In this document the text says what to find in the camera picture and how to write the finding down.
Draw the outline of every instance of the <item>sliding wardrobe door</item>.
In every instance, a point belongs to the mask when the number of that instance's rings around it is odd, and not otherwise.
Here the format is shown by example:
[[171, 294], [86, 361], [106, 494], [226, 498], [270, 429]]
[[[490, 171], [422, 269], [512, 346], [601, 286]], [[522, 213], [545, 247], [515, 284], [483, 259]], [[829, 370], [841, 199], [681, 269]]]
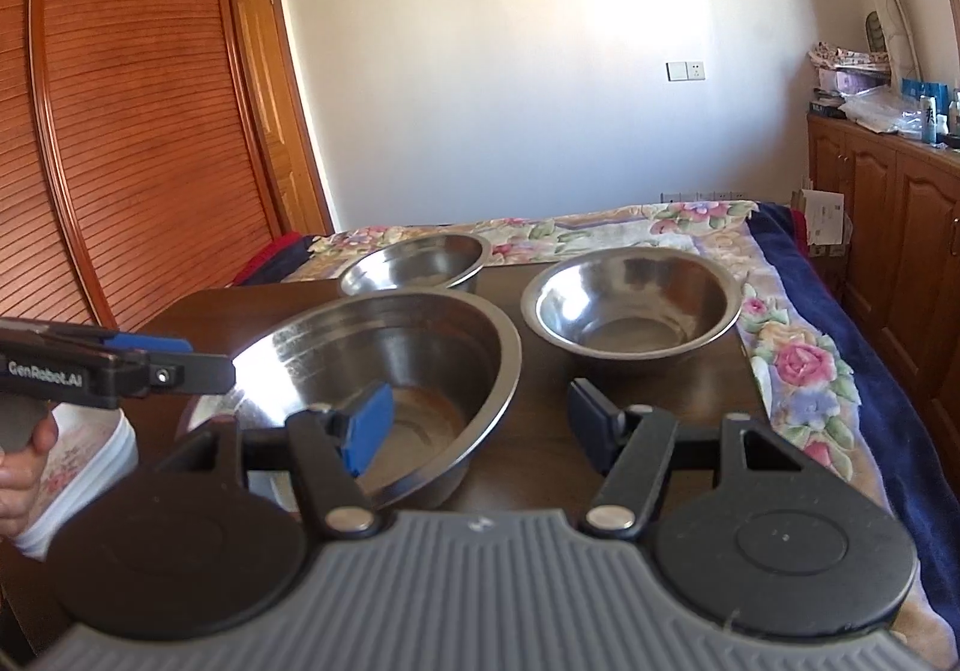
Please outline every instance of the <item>sliding wardrobe door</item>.
[[91, 320], [34, 124], [27, 0], [0, 0], [0, 316]]
[[40, 133], [112, 318], [223, 286], [280, 232], [230, 0], [31, 0]]

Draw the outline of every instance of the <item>floral blanket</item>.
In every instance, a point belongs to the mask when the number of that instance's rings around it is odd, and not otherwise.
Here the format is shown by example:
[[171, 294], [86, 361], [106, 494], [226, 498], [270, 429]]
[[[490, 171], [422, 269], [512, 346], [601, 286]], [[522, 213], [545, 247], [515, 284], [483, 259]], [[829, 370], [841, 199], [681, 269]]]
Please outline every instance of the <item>floral blanket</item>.
[[[880, 470], [860, 434], [856, 376], [829, 335], [803, 319], [752, 238], [751, 201], [660, 203], [539, 221], [498, 219], [448, 227], [365, 227], [318, 238], [286, 281], [334, 278], [344, 265], [408, 238], [440, 231], [482, 235], [494, 265], [553, 262], [617, 246], [673, 246], [710, 257], [743, 285], [737, 323], [771, 425], [887, 510]], [[918, 577], [895, 633], [937, 668], [957, 660], [953, 631], [930, 609]]]

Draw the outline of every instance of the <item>blue gripper pad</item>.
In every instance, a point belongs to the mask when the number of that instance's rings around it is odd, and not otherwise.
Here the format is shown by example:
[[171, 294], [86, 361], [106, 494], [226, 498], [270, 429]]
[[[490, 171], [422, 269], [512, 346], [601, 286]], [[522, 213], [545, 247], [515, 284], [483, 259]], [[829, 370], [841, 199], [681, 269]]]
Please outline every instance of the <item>blue gripper pad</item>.
[[189, 341], [183, 338], [159, 338], [155, 335], [136, 335], [134, 333], [117, 333], [104, 341], [109, 348], [138, 348], [143, 351], [193, 351]]
[[347, 430], [340, 444], [340, 456], [350, 475], [356, 477], [370, 467], [394, 424], [394, 392], [389, 384], [367, 388], [339, 412]]

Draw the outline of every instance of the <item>human hand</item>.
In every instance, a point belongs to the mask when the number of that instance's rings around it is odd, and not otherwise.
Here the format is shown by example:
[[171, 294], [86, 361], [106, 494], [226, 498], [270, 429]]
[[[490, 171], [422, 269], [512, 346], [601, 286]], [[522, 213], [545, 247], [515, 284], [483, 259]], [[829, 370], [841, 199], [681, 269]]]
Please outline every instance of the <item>human hand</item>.
[[56, 420], [52, 414], [37, 422], [26, 449], [0, 455], [0, 535], [13, 537], [27, 528], [27, 514], [40, 492], [40, 476], [47, 455], [56, 444]]

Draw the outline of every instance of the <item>cabinet door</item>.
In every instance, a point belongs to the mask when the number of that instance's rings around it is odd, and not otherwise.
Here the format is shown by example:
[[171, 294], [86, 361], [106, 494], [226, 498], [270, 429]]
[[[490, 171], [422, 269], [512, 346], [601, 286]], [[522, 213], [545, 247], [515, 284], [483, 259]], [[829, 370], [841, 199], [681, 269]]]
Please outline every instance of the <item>cabinet door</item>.
[[960, 492], [960, 347], [953, 352], [947, 375], [933, 393], [923, 420], [940, 452], [944, 474]]
[[824, 192], [842, 192], [841, 166], [844, 156], [844, 133], [841, 128], [811, 122], [810, 177], [813, 187]]
[[895, 187], [894, 239], [888, 246], [899, 261], [882, 305], [877, 348], [921, 406], [923, 379], [942, 376], [943, 352], [949, 356], [960, 329], [955, 303], [960, 179], [899, 154]]
[[34, 131], [26, 0], [0, 0], [0, 316], [90, 321]]
[[896, 152], [880, 143], [848, 136], [845, 168], [851, 172], [847, 213], [853, 221], [844, 304], [860, 328], [872, 334], [877, 309], [889, 284], [887, 233], [895, 196]]
[[133, 329], [275, 237], [229, 0], [35, 0], [52, 133], [109, 309]]

